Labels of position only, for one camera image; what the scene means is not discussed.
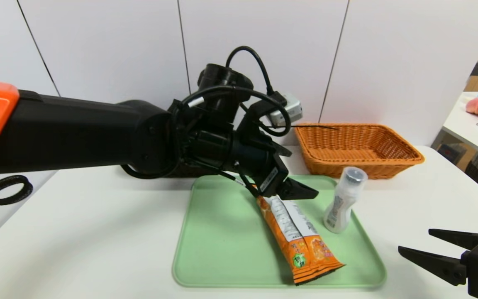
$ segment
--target black cable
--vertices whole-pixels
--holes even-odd
[[[239,164],[239,161],[235,161],[234,169],[239,174],[239,177],[241,178],[241,180],[243,180],[243,183],[244,183],[244,186],[246,187],[246,189],[248,189],[250,194],[252,194],[255,198],[257,198],[260,195],[259,192],[258,192],[258,189],[256,189],[252,185],[252,183],[250,183],[248,178],[245,176],[245,174],[241,170],[241,165]]]
[[[271,80],[269,79],[269,75],[267,74],[267,69],[265,68],[265,65],[263,64],[263,61],[259,57],[258,53],[254,51],[251,47],[248,46],[241,46],[235,48],[230,55],[228,56],[228,59],[226,59],[226,67],[230,67],[230,63],[232,62],[232,58],[237,54],[239,51],[247,51],[248,53],[251,53],[252,56],[256,59],[258,62],[259,68],[261,69],[261,72],[263,73],[263,78],[265,79],[265,84],[267,85],[267,95],[272,95],[274,93],[274,90],[271,85]]]
[[[211,172],[214,172],[215,174],[220,174],[221,176],[224,176],[225,178],[229,178],[230,180],[233,180],[235,181],[235,176],[232,176],[231,174],[227,173],[227,172],[223,172],[222,170],[210,165],[210,164],[207,164],[203,161],[200,161],[200,160],[194,160],[194,162],[196,163],[196,165],[200,168],[204,168],[206,170],[209,170]]]
[[[338,130],[337,127],[330,127],[328,125],[291,125],[291,127],[324,127],[326,129],[330,129],[330,130]]]
[[[20,175],[8,176],[6,178],[1,179],[0,191],[16,184],[23,184],[23,188],[21,188],[21,190],[19,190],[15,195],[11,195],[4,199],[0,199],[0,206],[17,203],[19,201],[22,201],[23,199],[26,199],[29,195],[31,195],[33,190],[32,184],[29,182],[29,180],[25,176],[20,176]]]
[[[257,97],[260,100],[264,100],[266,102],[269,102],[270,104],[273,104],[281,112],[283,115],[283,118],[285,119],[285,130],[278,132],[281,134],[281,136],[286,135],[287,133],[290,132],[290,116],[287,110],[285,110],[284,106],[282,106],[279,102],[274,100],[273,98],[269,97],[268,95],[264,93],[260,93],[259,91],[253,91],[252,89],[244,88],[244,87],[237,87],[237,86],[228,86],[228,85],[219,85],[219,86],[212,86],[208,87],[206,89],[203,89],[201,91],[197,91],[195,93],[192,93],[191,95],[188,95],[184,100],[182,100],[181,104],[175,106],[173,108],[173,111],[171,112],[171,139],[173,141],[173,152],[174,152],[174,163],[171,164],[171,167],[166,169],[164,172],[161,172],[159,174],[142,174],[141,172],[137,172],[133,170],[129,165],[121,165],[123,170],[136,178],[140,179],[155,179],[155,178],[160,178],[163,176],[167,176],[171,174],[172,172],[175,171],[175,169],[178,167],[180,164],[180,139],[178,137],[178,114],[180,113],[181,109],[184,109],[185,107],[188,106],[188,104],[196,100],[197,98],[203,97],[209,93],[216,93],[219,91],[233,91],[233,92],[244,92],[248,93],[250,96]]]
[[[243,103],[239,103],[239,106],[240,106],[241,108],[243,108],[243,110],[244,110],[244,112],[245,112],[245,113],[247,113],[247,112],[248,112],[248,108],[246,107],[246,105],[245,105],[245,104],[243,104]]]
[[[264,100],[264,101],[266,101],[270,104],[273,104],[273,106],[275,106],[277,108],[277,110],[279,110],[279,112],[281,112],[281,114],[283,115],[283,118],[285,119],[285,130],[283,130],[281,133],[283,135],[285,135],[285,134],[290,132],[290,117],[289,117],[289,113],[287,112],[287,110],[285,110],[284,106],[282,106],[279,102],[277,102],[276,100],[274,100],[273,98],[269,97],[268,95],[266,95],[264,93],[260,93],[259,91],[253,91],[252,89],[248,89],[248,88],[244,88],[244,87],[228,86],[228,85],[208,87],[208,88],[203,89],[201,91],[197,91],[195,93],[192,93],[191,95],[186,97],[182,101],[182,106],[183,106],[182,108],[188,106],[188,104],[191,101],[196,100],[197,98],[200,98],[200,97],[203,97],[203,96],[205,96],[209,93],[215,93],[215,92],[218,92],[218,91],[234,91],[234,92],[240,91],[240,92],[248,93],[250,96],[257,97],[260,100]],[[172,139],[174,140],[174,142],[176,142],[176,144],[173,146],[175,148],[175,151],[176,151],[176,156],[180,157],[180,140],[178,138],[178,127],[177,127],[178,110],[179,110],[179,108],[178,108],[178,106],[176,106],[175,109],[173,110],[173,113],[172,113],[172,116],[171,116],[171,132],[173,134]]]
[[[269,129],[270,127],[267,127],[266,125],[264,125],[261,121],[258,123],[258,126],[265,132],[267,132],[268,134],[272,135],[272,136],[277,136],[277,137],[282,137],[282,136],[285,136],[285,134],[282,134],[282,132],[279,132],[279,131],[274,131],[274,130],[271,130]]]

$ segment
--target bottle cap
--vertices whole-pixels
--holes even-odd
[[[368,180],[368,174],[364,170],[357,167],[345,167],[338,185],[341,188],[358,192],[364,188],[366,180]]]

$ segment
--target green tray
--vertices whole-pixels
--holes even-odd
[[[320,191],[316,199],[296,202],[335,257],[346,264],[300,288],[383,284],[387,278],[385,266],[354,213],[348,228],[338,235],[322,224],[336,182],[326,176],[292,178]],[[173,276],[185,287],[295,287],[290,267],[255,199],[244,187],[222,176],[202,176],[193,184]]]

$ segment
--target white wall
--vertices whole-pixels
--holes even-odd
[[[478,1],[351,0],[321,121],[430,145],[477,60]]]
[[[20,89],[56,95],[25,21],[15,0],[0,0],[0,81],[11,83]],[[37,190],[54,172],[30,172],[25,174]],[[1,197],[12,194],[8,190]],[[0,227],[24,203],[0,206]]]
[[[188,95],[176,0],[20,0],[61,96],[168,108]]]
[[[277,91],[296,96],[303,122],[320,118],[347,0],[180,0],[191,91],[207,63],[224,65],[237,46],[258,52]],[[266,92],[261,71],[247,52],[231,65]],[[237,114],[240,120],[242,113]],[[283,144],[296,139],[280,140]]]

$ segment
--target green logo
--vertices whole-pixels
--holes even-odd
[[[295,254],[293,257],[294,266],[303,267],[305,265],[305,257],[303,254]]]

